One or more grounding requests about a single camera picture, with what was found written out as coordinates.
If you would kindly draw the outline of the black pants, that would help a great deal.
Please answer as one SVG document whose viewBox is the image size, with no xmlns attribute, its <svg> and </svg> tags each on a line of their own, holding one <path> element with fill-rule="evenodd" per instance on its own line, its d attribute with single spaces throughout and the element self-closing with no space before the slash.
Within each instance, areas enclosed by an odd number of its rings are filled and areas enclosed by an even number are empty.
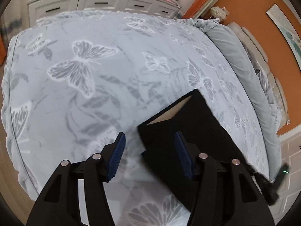
<svg viewBox="0 0 301 226">
<path fill-rule="evenodd" d="M 138 126 L 145 147 L 142 157 L 151 172 L 190 211 L 194 189 L 185 176 L 174 145 L 176 132 L 183 134 L 188 143 L 218 161 L 238 159 L 250 174 L 254 169 L 219 124 L 199 90 L 192 90 L 180 99 Z"/>
</svg>

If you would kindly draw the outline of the beige padded headboard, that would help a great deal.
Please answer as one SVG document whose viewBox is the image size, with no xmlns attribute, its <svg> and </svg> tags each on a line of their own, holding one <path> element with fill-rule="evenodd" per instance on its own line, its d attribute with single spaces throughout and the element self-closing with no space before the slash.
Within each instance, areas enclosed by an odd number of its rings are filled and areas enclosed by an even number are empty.
<svg viewBox="0 0 301 226">
<path fill-rule="evenodd" d="M 241 27 L 235 22 L 228 24 L 228 27 L 236 34 L 247 52 L 271 108 L 275 127 L 278 130 L 281 129 L 289 119 L 288 104 L 279 79 L 270 71 L 266 53 L 247 28 Z"/>
</svg>

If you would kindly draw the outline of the butterfly print bedspread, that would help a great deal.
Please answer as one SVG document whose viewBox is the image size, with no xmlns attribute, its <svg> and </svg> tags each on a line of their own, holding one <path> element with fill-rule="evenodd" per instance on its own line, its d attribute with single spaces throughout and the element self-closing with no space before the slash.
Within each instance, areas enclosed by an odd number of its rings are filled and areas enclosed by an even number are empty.
<svg viewBox="0 0 301 226">
<path fill-rule="evenodd" d="M 2 93 L 6 146 L 36 200 L 62 160 L 86 160 L 118 133 L 126 147 L 105 185 L 117 225 L 185 225 L 188 211 L 142 160 L 137 126 L 192 89 L 259 172 L 269 174 L 256 112 L 226 58 L 200 29 L 98 10 L 40 19 L 8 47 Z"/>
</svg>

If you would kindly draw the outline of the grey folded duvet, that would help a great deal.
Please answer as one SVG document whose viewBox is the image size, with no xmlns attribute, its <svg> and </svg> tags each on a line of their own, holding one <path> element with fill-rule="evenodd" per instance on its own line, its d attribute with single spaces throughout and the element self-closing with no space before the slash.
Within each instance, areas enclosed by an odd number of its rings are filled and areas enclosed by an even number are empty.
<svg viewBox="0 0 301 226">
<path fill-rule="evenodd" d="M 269 164 L 269 178 L 275 177 L 282 165 L 280 141 L 266 95 L 239 38 L 234 31 L 219 23 L 218 19 L 179 19 L 205 33 L 226 58 L 249 97 L 258 117 Z"/>
</svg>

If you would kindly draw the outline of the small plush toy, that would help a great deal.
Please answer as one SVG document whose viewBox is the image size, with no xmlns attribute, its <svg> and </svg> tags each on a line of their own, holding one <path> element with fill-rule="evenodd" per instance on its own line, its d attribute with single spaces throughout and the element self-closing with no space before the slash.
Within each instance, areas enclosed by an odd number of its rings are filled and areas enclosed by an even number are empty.
<svg viewBox="0 0 301 226">
<path fill-rule="evenodd" d="M 210 14 L 211 17 L 218 18 L 220 21 L 224 21 L 230 13 L 225 7 L 212 7 L 210 9 Z"/>
</svg>

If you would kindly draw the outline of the white drawer cabinet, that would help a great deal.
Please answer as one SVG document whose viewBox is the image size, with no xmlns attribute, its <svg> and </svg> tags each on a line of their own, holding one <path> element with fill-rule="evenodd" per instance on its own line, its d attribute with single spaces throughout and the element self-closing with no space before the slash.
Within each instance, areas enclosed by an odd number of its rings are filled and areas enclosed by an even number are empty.
<svg viewBox="0 0 301 226">
<path fill-rule="evenodd" d="M 74 10 L 96 8 L 105 11 L 126 11 L 166 18 L 174 18 L 180 7 L 166 0 L 29 0 L 29 25 L 55 14 Z"/>
</svg>

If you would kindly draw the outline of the framed wall picture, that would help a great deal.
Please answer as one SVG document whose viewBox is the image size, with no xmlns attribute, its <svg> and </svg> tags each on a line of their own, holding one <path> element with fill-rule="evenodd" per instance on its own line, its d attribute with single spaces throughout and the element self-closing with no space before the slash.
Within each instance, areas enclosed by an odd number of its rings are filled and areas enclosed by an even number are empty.
<svg viewBox="0 0 301 226">
<path fill-rule="evenodd" d="M 288 45 L 290 46 L 294 57 L 297 61 L 298 67 L 300 68 L 301 63 L 301 50 L 300 50 L 300 37 L 290 23 L 289 19 L 282 12 L 282 10 L 277 6 L 277 4 L 273 4 L 271 8 L 266 12 L 269 18 L 273 21 L 273 23 L 280 30 L 284 38 L 286 39 Z"/>
</svg>

